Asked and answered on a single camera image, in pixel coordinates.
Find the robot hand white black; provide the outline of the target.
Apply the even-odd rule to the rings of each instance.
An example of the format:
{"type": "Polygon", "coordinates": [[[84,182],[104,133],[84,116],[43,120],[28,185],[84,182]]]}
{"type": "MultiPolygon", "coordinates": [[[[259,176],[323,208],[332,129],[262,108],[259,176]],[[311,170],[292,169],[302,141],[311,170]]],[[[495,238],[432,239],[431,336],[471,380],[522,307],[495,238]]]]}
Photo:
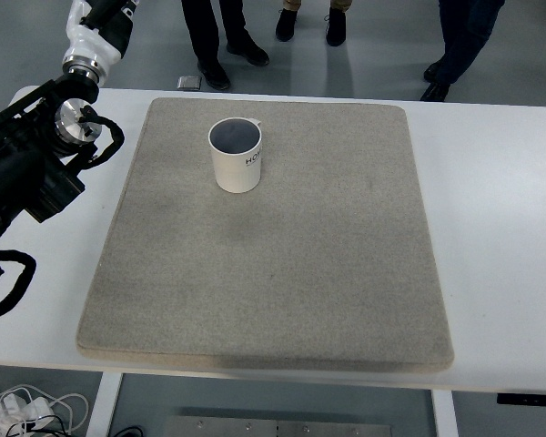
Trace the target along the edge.
{"type": "Polygon", "coordinates": [[[66,23],[64,62],[86,59],[109,68],[126,54],[139,1],[73,1],[66,23]]]}

